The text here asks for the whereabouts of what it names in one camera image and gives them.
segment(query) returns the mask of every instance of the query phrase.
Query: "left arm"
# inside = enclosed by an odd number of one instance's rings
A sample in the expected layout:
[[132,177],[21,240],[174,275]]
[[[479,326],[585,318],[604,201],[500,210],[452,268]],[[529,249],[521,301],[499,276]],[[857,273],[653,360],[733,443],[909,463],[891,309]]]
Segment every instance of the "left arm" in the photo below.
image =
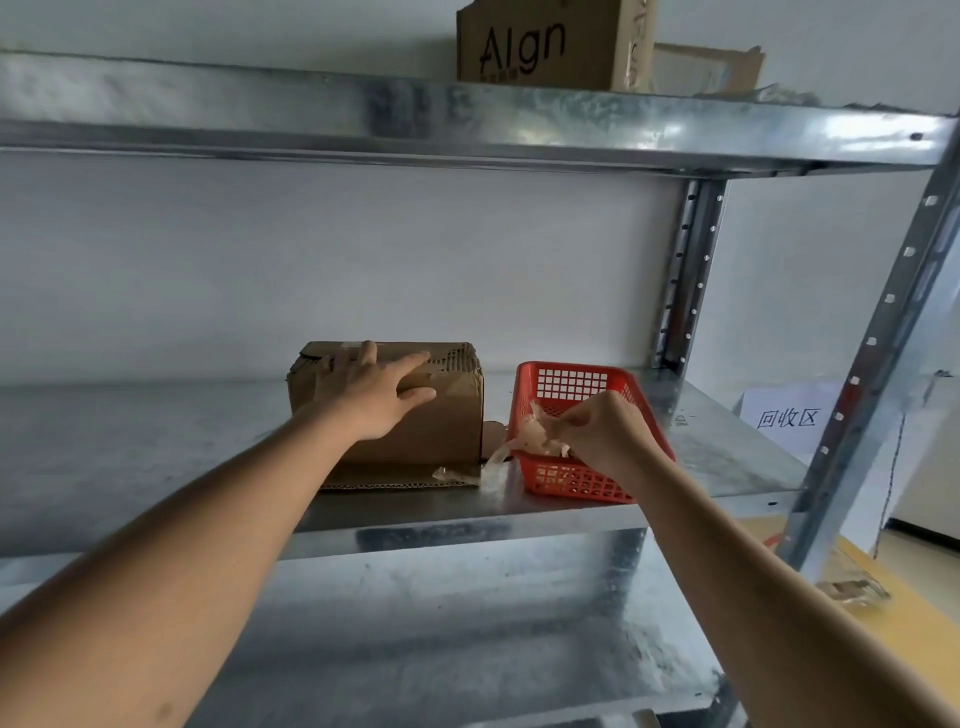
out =
[[434,396],[398,396],[426,361],[353,367],[319,400],[185,486],[0,617],[0,725],[180,726],[229,655],[317,488],[357,440]]

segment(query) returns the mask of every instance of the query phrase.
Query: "metal shelf surface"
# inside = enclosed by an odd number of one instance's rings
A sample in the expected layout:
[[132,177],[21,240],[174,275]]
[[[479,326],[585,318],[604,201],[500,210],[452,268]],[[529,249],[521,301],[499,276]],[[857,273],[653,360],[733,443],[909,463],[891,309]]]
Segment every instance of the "metal shelf surface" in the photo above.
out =
[[936,165],[952,117],[0,54],[0,148],[684,177]]
[[188,725],[542,726],[704,708],[718,671],[644,530],[299,559]]
[[[800,461],[670,372],[637,375],[680,462],[718,502],[742,517],[789,512]],[[513,384],[486,376],[488,419],[508,419]],[[288,406],[281,381],[0,390],[0,585],[50,575],[265,436]],[[645,525],[634,505],[530,495],[512,472],[479,489],[321,493],[284,558]]]

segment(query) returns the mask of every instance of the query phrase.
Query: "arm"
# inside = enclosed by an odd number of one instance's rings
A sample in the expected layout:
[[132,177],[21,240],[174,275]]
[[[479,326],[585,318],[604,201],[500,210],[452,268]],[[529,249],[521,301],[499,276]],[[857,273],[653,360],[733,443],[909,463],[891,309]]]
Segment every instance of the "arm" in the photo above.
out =
[[757,728],[960,726],[918,675],[740,529],[618,394],[547,427],[636,498]]
[[0,725],[178,726],[243,629],[330,469],[432,389],[398,396],[428,354],[376,364],[346,350],[318,400],[198,478],[0,618]]

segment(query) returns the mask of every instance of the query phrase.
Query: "right arm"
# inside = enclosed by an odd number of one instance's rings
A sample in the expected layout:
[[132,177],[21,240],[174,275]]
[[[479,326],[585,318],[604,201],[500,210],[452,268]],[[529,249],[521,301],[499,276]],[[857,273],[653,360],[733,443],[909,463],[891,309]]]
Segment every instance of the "right arm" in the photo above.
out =
[[756,541],[606,392],[547,423],[643,510],[757,728],[960,728],[960,716],[850,615]]

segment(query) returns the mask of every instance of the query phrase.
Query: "left hand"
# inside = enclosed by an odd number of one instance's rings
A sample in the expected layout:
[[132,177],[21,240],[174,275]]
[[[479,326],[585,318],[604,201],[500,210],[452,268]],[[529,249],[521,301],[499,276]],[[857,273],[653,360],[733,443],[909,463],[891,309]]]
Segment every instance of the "left hand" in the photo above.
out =
[[430,352],[411,353],[385,364],[376,360],[376,344],[365,341],[359,358],[350,363],[347,349],[325,356],[320,366],[331,374],[317,377],[315,406],[336,410],[357,440],[383,437],[414,407],[431,401],[437,391],[431,387],[396,392],[400,380],[430,358]]

